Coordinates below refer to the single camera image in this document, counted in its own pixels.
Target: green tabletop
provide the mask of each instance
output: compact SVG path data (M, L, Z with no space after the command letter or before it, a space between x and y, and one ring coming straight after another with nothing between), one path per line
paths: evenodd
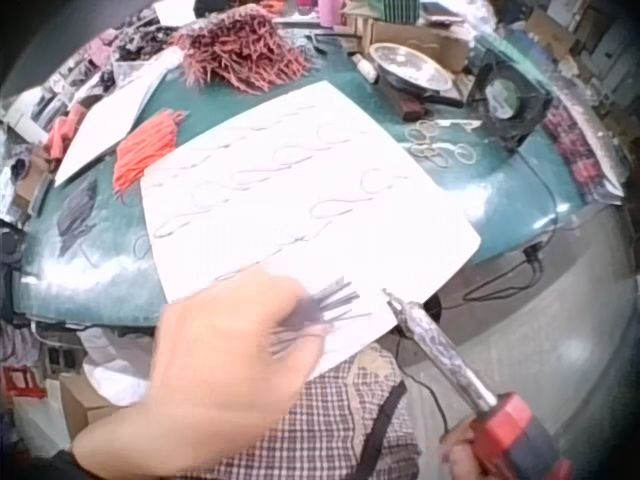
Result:
M180 128L178 143L275 98L321 80L328 80L378 121L399 143L408 146L406 124L368 84L353 63L338 49L316 57L313 73L285 87L259 95L247 95L224 85L188 88L177 71L170 72L145 106L138 123L162 108L189 112ZM438 118L465 118L469 112L435 108ZM549 227L553 205L540 181L522 160L511 157L496 139L478 128L468 133L460 127L441 129L438 141L471 146L477 153L474 165L453 162L441 169L429 162L423 168L465 208L482 237L473 262L480 262L525 244ZM548 183L560 217L575 213L583 202L569 169L541 130L521 148ZM119 201L112 194L114 154L74 181L49 192L38 218L32 219L22 275L14 282L16 310L36 319L75 324L151 326L166 303L151 254L143 257L144 213L138 187ZM98 198L91 221L97 226L63 258L58 258L56 219L64 200L84 179L98 180Z

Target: round metal dish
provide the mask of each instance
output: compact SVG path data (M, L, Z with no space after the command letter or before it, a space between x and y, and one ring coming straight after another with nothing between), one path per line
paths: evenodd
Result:
M369 54L383 70L385 78L397 88L422 95L449 90L449 73L426 55L394 43L375 43Z

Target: concrete floor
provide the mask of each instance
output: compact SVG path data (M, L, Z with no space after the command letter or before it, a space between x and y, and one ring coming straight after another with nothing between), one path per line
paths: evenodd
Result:
M603 422L604 413L597 405L591 406L591 415L578 418L576 412L585 410L595 398L598 389L594 387L603 378L609 387L604 393L600 389L600 403L611 403L620 383L615 372L622 367L606 368L616 352L630 358L637 324L631 321L636 312L632 234L624 215L613 208L600 209L596 206L581 214L576 224L587 222L580 228L569 230L572 225L565 224L558 230L543 252L544 278L531 291L510 300L445 311L441 321L460 353L488 385L497 392L518 392L556 434L563 451L583 457L572 458L582 473L587 459L581 453L588 456L590 447L581 449L576 441L589 426L608 422ZM521 259L516 253L463 269L442 289L443 304L457 304L460 292ZM523 267L501 286L526 283L529 276ZM393 351L397 337L387 335L380 343ZM413 342L403 341L400 363L434 388L450 424L470 413ZM447 478L436 456L442 422L433 400L425 389L406 381L410 415L423 450L420 478ZM591 432L592 443L615 435L611 429Z

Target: orange string bundle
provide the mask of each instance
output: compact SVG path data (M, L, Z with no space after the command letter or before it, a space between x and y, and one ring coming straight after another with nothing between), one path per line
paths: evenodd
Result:
M163 110L135 129L116 150L113 191L122 195L145 169L176 149L178 125L184 112Z

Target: black sleeve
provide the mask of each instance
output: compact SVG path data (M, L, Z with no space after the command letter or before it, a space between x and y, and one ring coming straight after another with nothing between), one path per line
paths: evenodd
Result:
M19 470L22 480L91 480L71 453L61 450L51 458L34 458Z

